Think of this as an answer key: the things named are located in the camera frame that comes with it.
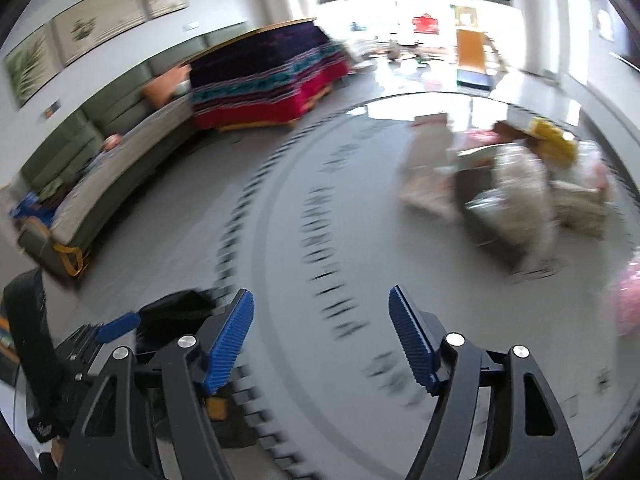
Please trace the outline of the middle framed painting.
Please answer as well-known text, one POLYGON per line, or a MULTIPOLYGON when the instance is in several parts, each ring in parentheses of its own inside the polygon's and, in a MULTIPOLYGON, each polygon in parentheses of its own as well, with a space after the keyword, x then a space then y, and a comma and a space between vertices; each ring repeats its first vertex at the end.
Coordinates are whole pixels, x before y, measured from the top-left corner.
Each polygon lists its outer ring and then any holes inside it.
POLYGON ((69 66, 104 42, 146 22, 140 0, 81 0, 53 20, 62 62, 69 66))

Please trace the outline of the red toy house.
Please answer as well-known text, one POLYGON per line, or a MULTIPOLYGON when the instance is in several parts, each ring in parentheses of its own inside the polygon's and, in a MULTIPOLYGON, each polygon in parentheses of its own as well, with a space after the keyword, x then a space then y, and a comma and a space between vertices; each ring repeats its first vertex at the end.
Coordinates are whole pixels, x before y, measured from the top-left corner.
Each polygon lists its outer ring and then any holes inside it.
POLYGON ((439 22, 431 14, 422 14, 412 19, 413 32, 417 35, 438 35, 439 22))

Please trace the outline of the orange cushion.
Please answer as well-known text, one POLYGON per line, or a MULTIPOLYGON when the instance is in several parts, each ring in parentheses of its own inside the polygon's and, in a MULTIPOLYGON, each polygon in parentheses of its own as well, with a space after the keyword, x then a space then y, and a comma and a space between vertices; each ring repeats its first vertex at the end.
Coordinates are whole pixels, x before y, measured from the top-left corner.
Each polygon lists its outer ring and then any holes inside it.
POLYGON ((190 80, 190 71, 189 64, 166 70, 165 73, 155 77, 142 87, 142 96, 150 102, 152 107, 159 110, 176 95, 180 84, 190 80))

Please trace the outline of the yellow foam sponge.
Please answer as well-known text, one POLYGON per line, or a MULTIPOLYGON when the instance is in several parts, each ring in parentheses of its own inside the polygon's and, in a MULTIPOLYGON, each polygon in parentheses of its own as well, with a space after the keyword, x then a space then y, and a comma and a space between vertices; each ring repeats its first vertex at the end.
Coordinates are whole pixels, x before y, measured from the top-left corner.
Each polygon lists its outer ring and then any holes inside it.
POLYGON ((542 117, 529 123, 528 133, 533 138, 534 153, 545 164, 568 168, 576 162, 578 141, 573 133, 542 117))

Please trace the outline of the left framed painting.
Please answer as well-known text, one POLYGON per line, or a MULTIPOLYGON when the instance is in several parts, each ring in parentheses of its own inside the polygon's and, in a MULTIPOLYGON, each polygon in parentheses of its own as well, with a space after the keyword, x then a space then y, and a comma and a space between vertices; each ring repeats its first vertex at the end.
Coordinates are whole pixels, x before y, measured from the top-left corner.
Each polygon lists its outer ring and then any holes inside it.
POLYGON ((44 24, 21 41, 4 58, 11 90, 18 107, 23 107, 61 71, 51 27, 44 24))

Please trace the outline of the white red carton box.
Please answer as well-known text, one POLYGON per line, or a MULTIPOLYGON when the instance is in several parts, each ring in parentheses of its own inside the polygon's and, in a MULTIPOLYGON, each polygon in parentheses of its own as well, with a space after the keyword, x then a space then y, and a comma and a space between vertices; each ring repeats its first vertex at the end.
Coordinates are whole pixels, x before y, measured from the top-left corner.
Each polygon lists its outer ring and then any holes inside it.
POLYGON ((459 219, 454 206, 454 175, 457 172, 454 133, 447 113, 416 116, 410 124, 410 140, 402 156, 399 198, 449 222, 459 219))

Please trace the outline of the table with colourful blanket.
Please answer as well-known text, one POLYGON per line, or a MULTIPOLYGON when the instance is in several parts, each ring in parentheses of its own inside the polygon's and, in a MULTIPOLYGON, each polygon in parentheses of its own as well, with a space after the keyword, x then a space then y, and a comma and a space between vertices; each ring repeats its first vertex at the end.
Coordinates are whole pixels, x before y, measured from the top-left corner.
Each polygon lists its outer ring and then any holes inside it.
POLYGON ((256 28, 189 65, 193 121, 203 130, 292 124, 349 73, 344 48, 312 18, 256 28))

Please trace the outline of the blue item on sofa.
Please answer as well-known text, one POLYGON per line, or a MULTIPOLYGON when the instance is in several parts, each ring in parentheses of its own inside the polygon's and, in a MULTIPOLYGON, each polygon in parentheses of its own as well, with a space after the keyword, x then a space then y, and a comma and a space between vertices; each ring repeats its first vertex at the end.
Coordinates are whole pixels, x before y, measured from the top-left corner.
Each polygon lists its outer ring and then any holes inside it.
POLYGON ((50 228, 54 218, 54 211, 40 203, 36 193, 29 191, 11 210, 11 218, 14 220, 36 218, 46 228, 50 228))

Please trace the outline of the pink white plastic bag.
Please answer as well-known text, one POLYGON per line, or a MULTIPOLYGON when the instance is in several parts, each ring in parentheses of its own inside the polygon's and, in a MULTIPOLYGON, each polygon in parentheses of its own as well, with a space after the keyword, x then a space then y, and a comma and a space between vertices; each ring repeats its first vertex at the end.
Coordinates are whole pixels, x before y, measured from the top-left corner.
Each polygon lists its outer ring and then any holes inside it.
POLYGON ((639 329, 639 268, 639 251, 636 250, 614 280, 605 287, 605 315, 619 337, 639 329))

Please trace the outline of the green grey sofa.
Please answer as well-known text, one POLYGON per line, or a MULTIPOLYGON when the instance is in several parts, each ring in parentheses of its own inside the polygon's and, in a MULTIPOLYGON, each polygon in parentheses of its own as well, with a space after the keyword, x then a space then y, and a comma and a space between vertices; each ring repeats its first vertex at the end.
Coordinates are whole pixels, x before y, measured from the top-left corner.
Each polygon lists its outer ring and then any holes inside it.
POLYGON ((24 163, 13 191, 16 205, 29 191, 36 193, 54 211, 52 224, 13 219, 18 247, 58 281, 77 280, 114 214, 193 136, 189 81, 159 110, 142 96, 142 87, 249 29, 239 22, 163 50, 61 122, 24 163))

